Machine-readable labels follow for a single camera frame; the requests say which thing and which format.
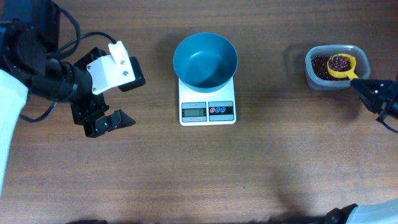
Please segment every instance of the wood grain surface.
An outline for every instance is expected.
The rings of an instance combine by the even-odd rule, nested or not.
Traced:
[[[133,127],[98,139],[73,124],[68,104],[43,122],[18,121],[0,200],[0,223],[248,222],[324,215],[398,197],[398,135],[375,121],[352,89],[314,91],[304,57],[352,44],[371,78],[398,75],[397,1],[57,1],[82,33],[122,40],[147,84],[105,93]],[[229,39],[239,55],[237,122],[182,127],[176,46],[196,32]],[[60,44],[75,38],[62,17]],[[82,40],[68,61],[103,37]],[[23,114],[49,102],[32,96]]]

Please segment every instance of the container of beans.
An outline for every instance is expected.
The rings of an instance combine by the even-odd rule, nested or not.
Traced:
[[[363,50],[353,45],[325,45],[311,49],[305,57],[307,83],[314,90],[340,90],[349,87],[349,79],[335,78],[328,73],[327,62],[336,54],[350,54],[356,59],[355,73],[368,79],[371,67]]]

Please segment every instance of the clear plastic container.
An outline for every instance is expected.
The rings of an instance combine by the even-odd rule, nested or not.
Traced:
[[[314,90],[341,90],[349,87],[349,81],[327,81],[318,78],[312,69],[311,58],[322,55],[335,55],[346,53],[356,59],[356,74],[359,78],[368,79],[371,75],[371,67],[365,53],[353,45],[325,45],[311,49],[305,57],[305,74],[307,83]]]

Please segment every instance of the yellow scoop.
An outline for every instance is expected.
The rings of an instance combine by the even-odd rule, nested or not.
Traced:
[[[351,62],[351,69],[345,72],[336,72],[334,70],[332,70],[329,67],[329,61],[330,59],[336,57],[336,56],[342,56],[342,57],[346,57],[349,58],[349,62]],[[336,54],[333,55],[331,58],[328,60],[328,72],[330,73],[331,76],[335,77],[335,78],[346,78],[348,77],[350,80],[353,80],[354,78],[358,78],[358,76],[354,73],[355,70],[355,66],[356,66],[356,60],[355,57],[349,55],[349,54]]]

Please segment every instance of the blue bowl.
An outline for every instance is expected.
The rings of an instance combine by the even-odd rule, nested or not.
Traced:
[[[221,88],[238,69],[238,54],[230,41],[218,34],[187,37],[174,52],[174,70],[194,90]]]

